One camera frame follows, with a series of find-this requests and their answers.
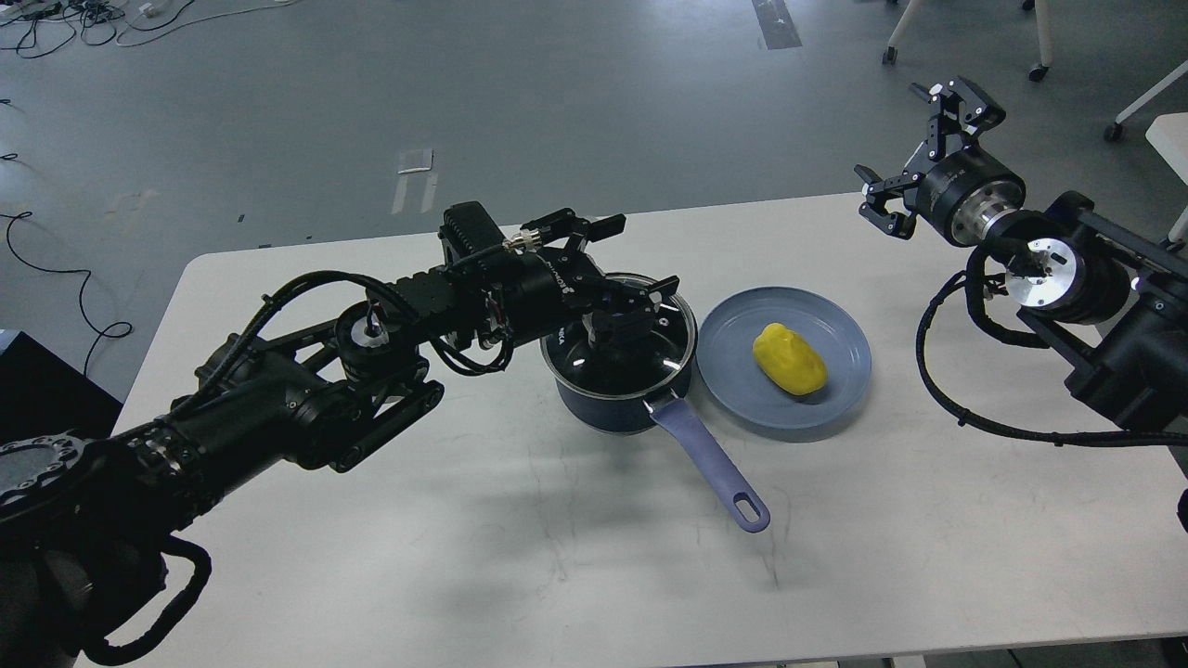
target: yellow object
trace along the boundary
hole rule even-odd
[[[778,322],[763,328],[751,352],[767,378],[798,397],[824,387],[829,379],[821,355],[800,334]]]

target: white table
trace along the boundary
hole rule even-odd
[[[1146,130],[1146,140],[1171,165],[1176,175],[1188,183],[1188,113],[1156,116],[1151,127]],[[1168,239],[1188,240],[1188,208],[1184,208],[1180,219],[1171,226]]]
[[[868,401],[827,441],[750,435],[694,385],[772,511],[766,531],[739,530],[663,431],[617,437],[570,417],[533,347],[479,379],[435,361],[442,405],[355,471],[274,466],[184,532],[210,550],[214,576],[145,664],[701,666],[1188,632],[1184,479],[1167,449],[1057,449],[958,428],[921,386],[912,335],[965,252],[927,227],[885,238],[858,203],[631,215],[589,248],[607,271],[678,273],[702,317],[746,288],[786,284],[865,329]],[[192,391],[192,368],[295,275],[396,278],[438,261],[431,234],[194,260],[119,427]],[[358,298],[324,288],[265,335]],[[990,341],[958,303],[934,333],[937,380],[990,417],[1108,427],[1067,397],[1055,353]]]

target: blue handle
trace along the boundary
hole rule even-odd
[[[684,399],[671,401],[652,409],[652,420],[672,434],[684,452],[689,453],[689,459],[697,465],[697,470],[739,527],[752,534],[767,528],[771,523],[767,506]],[[742,515],[738,505],[740,503],[754,511],[754,519],[747,519]]]

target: saucepan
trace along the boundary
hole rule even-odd
[[[637,273],[607,278],[646,288]],[[541,339],[561,401],[586,424],[614,434],[636,434],[659,424],[689,454],[719,500],[746,531],[771,522],[767,506],[684,401],[693,380],[697,321],[689,304],[671,295],[655,309],[650,328],[630,342],[596,345],[588,321],[567,324]]]

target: plate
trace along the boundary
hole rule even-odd
[[[805,397],[779,389],[751,345],[772,322],[797,332],[829,379]],[[871,346],[841,307],[797,288],[754,288],[718,304],[701,326],[697,370],[714,401],[742,427],[782,441],[816,441],[848,424],[871,382]]]

